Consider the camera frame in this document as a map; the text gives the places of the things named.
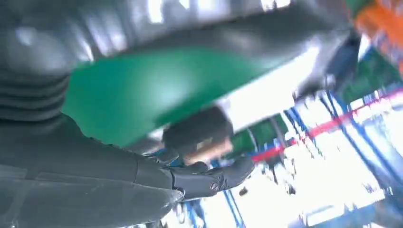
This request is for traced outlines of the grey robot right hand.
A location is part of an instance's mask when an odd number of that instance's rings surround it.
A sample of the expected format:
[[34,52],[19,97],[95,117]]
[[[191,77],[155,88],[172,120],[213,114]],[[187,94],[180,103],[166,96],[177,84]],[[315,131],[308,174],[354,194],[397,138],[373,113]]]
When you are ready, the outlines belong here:
[[251,159],[170,168],[124,149],[350,25],[331,3],[3,0],[0,225],[119,228],[236,187]]

